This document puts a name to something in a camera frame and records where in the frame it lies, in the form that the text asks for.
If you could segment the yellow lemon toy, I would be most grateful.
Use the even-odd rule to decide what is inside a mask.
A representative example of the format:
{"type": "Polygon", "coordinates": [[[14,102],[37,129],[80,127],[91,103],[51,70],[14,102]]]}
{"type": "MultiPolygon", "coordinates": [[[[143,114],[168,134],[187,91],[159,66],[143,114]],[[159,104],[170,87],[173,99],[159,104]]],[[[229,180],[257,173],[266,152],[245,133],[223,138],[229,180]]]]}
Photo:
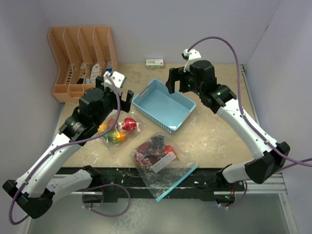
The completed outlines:
{"type": "Polygon", "coordinates": [[[103,123],[98,127],[98,132],[99,132],[99,133],[104,133],[107,129],[108,129],[107,124],[103,122],[103,123]]]}

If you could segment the mango toy fruit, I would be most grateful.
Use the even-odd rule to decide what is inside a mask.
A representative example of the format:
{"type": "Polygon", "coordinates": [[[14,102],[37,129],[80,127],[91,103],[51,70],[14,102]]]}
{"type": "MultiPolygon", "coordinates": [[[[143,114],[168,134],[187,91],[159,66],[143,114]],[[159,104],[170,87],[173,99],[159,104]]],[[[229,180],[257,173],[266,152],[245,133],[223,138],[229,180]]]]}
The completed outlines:
{"type": "Polygon", "coordinates": [[[110,143],[122,143],[126,140],[126,134],[119,131],[110,131],[105,135],[105,139],[110,143]]]}

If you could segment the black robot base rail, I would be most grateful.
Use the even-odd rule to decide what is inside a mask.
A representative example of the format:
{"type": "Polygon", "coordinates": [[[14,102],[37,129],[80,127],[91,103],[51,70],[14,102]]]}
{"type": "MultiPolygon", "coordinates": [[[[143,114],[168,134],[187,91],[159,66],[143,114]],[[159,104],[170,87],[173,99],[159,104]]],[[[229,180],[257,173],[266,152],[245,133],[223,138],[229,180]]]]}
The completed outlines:
{"type": "Polygon", "coordinates": [[[101,184],[93,184],[93,191],[81,189],[83,198],[91,202],[117,202],[120,198],[155,199],[199,199],[233,203],[235,192],[242,192],[245,186],[242,181],[235,183],[222,182],[218,178],[218,168],[197,168],[186,173],[184,168],[165,168],[159,173],[144,175],[136,168],[97,168],[101,174],[101,184]]]}

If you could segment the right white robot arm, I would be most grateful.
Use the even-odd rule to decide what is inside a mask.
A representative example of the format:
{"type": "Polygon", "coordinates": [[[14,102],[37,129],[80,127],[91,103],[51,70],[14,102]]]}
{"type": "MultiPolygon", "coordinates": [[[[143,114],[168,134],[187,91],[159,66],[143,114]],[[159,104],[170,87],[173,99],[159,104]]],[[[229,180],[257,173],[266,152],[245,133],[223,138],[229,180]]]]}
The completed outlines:
{"type": "Polygon", "coordinates": [[[262,184],[284,166],[286,160],[280,154],[287,156],[290,146],[284,141],[277,142],[250,115],[240,112],[236,95],[228,86],[217,83],[214,66],[209,61],[196,61],[189,71],[184,67],[171,68],[166,82],[171,94],[175,91],[176,81],[180,82],[180,92],[197,94],[204,106],[227,122],[253,156],[252,160],[230,164],[220,170],[216,182],[219,189],[227,191],[241,180],[262,184]]]}

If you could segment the red apple toy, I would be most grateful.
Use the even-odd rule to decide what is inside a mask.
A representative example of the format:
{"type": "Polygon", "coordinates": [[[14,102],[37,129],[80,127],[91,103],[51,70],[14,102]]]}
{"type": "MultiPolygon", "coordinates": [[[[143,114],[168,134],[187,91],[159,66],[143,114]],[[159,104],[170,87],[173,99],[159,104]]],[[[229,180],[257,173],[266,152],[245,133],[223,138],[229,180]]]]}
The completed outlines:
{"type": "Polygon", "coordinates": [[[137,122],[131,118],[127,117],[124,119],[124,122],[122,124],[122,129],[126,132],[131,132],[137,128],[137,122]]]}

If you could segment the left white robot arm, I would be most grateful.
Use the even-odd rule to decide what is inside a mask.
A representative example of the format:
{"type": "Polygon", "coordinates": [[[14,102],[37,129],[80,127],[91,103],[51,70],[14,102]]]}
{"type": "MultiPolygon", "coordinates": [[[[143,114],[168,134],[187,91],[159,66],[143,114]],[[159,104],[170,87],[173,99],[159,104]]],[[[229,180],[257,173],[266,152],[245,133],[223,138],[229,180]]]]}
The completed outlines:
{"type": "Polygon", "coordinates": [[[98,76],[96,86],[87,89],[79,98],[79,105],[36,163],[18,179],[3,184],[3,189],[12,198],[9,208],[12,225],[19,224],[12,217],[14,204],[18,204],[27,217],[36,219],[53,203],[72,192],[95,191],[106,186],[100,172],[92,166],[84,166],[61,179],[54,179],[54,176],[86,142],[98,138],[99,126],[113,110],[130,111],[134,93],[128,91],[126,100],[121,99],[125,81],[125,75],[119,72],[105,72],[104,76],[98,76]]]}

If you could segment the clear zip top bag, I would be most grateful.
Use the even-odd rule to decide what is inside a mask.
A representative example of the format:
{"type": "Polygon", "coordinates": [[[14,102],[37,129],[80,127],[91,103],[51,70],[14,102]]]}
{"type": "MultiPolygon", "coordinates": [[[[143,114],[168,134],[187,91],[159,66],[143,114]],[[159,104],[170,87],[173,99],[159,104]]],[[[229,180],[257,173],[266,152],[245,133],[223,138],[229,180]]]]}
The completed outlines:
{"type": "Polygon", "coordinates": [[[137,138],[139,135],[143,133],[143,131],[146,129],[146,122],[135,112],[129,112],[120,113],[119,119],[117,121],[116,126],[111,131],[119,131],[126,134],[126,140],[122,143],[110,143],[105,139],[105,135],[101,137],[101,142],[105,145],[105,148],[107,151],[115,151],[117,149],[120,149],[123,145],[126,145],[127,143],[133,141],[135,138],[137,138]],[[127,117],[133,118],[137,122],[137,128],[131,132],[126,132],[122,129],[122,124],[124,122],[124,119],[127,117]]]}

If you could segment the brown onion toy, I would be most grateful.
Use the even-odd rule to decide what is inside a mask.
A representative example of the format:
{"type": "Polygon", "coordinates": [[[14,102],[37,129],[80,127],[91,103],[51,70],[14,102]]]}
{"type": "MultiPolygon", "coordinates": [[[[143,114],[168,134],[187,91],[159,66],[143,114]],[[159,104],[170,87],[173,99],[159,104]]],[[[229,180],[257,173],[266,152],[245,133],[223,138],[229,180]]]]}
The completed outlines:
{"type": "Polygon", "coordinates": [[[107,121],[107,127],[110,128],[110,127],[115,127],[117,124],[116,120],[111,118],[107,121]]]}

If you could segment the black grapes toy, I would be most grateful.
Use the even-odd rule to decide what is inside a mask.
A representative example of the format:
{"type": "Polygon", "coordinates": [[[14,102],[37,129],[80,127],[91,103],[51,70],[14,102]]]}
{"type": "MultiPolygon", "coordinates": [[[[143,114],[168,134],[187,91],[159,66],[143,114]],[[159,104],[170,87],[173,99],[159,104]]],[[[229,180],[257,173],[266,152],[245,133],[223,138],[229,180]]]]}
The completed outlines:
{"type": "Polygon", "coordinates": [[[153,149],[162,148],[164,145],[164,139],[165,137],[163,135],[157,135],[157,136],[151,137],[151,142],[152,142],[151,147],[153,149]]]}

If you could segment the red grapes toy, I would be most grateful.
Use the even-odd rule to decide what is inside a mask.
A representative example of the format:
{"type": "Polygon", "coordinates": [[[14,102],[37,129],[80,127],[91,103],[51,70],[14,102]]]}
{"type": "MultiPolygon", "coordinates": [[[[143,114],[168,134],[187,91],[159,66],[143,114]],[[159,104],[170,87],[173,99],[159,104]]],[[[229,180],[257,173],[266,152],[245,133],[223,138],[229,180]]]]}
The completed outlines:
{"type": "Polygon", "coordinates": [[[163,150],[159,148],[154,149],[152,145],[150,141],[144,142],[135,150],[134,158],[141,168],[150,168],[163,156],[163,150]]]}

